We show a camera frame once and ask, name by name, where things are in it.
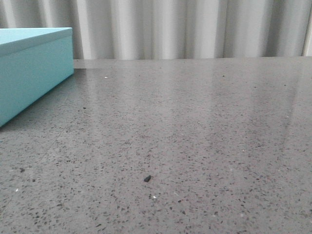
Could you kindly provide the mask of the small black debris chip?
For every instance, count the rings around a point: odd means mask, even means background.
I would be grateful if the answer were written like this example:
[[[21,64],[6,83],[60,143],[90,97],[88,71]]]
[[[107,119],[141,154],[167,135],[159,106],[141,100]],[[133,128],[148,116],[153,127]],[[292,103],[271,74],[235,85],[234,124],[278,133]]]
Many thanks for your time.
[[[145,177],[143,181],[144,181],[144,182],[149,182],[149,181],[150,181],[150,179],[151,179],[151,175],[149,175],[149,176]]]

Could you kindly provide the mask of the grey pleated curtain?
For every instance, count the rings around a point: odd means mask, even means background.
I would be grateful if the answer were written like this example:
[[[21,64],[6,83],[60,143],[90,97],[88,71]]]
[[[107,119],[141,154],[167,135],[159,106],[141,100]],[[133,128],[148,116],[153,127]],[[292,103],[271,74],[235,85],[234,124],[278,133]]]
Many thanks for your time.
[[[71,27],[75,59],[312,54],[309,0],[3,0],[0,26]]]

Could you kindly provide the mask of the light blue plastic box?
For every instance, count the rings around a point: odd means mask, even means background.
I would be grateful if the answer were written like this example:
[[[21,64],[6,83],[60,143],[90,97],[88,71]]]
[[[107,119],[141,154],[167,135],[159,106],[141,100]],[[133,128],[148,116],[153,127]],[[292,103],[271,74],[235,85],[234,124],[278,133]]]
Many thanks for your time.
[[[73,72],[71,27],[1,29],[0,124],[6,124]]]

